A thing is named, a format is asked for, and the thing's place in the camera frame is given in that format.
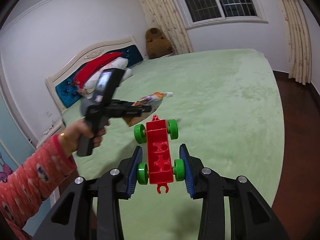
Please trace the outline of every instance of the red pillow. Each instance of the red pillow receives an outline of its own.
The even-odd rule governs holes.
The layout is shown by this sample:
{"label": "red pillow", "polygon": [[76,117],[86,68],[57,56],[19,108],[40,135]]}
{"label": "red pillow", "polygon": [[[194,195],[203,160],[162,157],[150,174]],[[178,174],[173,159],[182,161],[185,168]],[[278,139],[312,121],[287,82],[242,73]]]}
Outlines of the red pillow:
{"label": "red pillow", "polygon": [[83,88],[85,82],[100,68],[107,65],[117,57],[123,55],[121,52],[110,52],[87,62],[82,69],[75,75],[73,82],[79,88]]}

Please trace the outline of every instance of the green toy wheel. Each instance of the green toy wheel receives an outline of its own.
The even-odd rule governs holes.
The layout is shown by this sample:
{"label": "green toy wheel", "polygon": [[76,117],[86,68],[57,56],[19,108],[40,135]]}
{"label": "green toy wheel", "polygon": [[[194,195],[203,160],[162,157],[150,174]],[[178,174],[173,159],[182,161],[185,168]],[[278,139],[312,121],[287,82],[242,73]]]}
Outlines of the green toy wheel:
{"label": "green toy wheel", "polygon": [[178,133],[178,125],[176,120],[174,119],[169,120],[168,133],[170,134],[170,138],[172,140],[178,139],[179,133]]}
{"label": "green toy wheel", "polygon": [[136,139],[137,143],[146,143],[147,142],[147,136],[144,133],[146,128],[144,127],[143,124],[137,124],[134,127],[133,133],[134,133],[134,138]]}
{"label": "green toy wheel", "polygon": [[140,185],[148,184],[148,165],[146,163],[139,163],[137,166],[137,180]]}
{"label": "green toy wheel", "polygon": [[184,162],[182,159],[174,160],[173,174],[176,177],[176,181],[183,181],[186,175],[184,169]]}

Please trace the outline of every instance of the person's arm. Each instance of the person's arm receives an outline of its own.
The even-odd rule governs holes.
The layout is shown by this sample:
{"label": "person's arm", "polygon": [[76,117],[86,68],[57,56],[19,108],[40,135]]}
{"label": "person's arm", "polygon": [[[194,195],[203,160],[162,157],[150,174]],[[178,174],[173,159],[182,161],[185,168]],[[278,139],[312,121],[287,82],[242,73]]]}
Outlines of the person's arm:
{"label": "person's arm", "polygon": [[[68,126],[64,137],[54,135],[29,157],[23,165],[0,182],[0,210],[3,215],[23,228],[27,219],[34,216],[51,192],[74,170],[76,164],[71,156],[76,150],[81,134],[93,137],[93,133],[80,120]],[[99,132],[94,139],[98,147],[102,141]]]}

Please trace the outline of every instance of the small screen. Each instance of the small screen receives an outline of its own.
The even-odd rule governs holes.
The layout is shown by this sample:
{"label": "small screen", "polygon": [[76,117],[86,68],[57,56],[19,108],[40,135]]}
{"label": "small screen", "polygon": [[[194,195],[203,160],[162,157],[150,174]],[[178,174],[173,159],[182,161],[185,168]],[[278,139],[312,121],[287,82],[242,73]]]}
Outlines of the small screen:
{"label": "small screen", "polygon": [[111,71],[103,72],[99,77],[99,80],[95,89],[95,95],[96,95],[95,101],[98,103],[102,101],[104,90],[109,81],[111,73],[112,73]]}

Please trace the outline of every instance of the hand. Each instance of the hand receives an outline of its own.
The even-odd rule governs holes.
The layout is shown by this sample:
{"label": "hand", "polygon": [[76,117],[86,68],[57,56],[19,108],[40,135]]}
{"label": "hand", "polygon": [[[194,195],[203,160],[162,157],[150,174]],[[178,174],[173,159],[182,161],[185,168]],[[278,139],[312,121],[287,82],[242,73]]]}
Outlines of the hand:
{"label": "hand", "polygon": [[[79,137],[82,134],[88,138],[92,138],[94,136],[92,130],[84,122],[84,119],[76,121],[66,127],[64,130],[64,139],[61,137],[61,135],[58,136],[58,141],[67,157],[70,157],[70,155],[77,150]],[[105,128],[99,130],[98,134],[93,139],[94,147],[100,146],[102,142],[102,135],[105,134]]]}

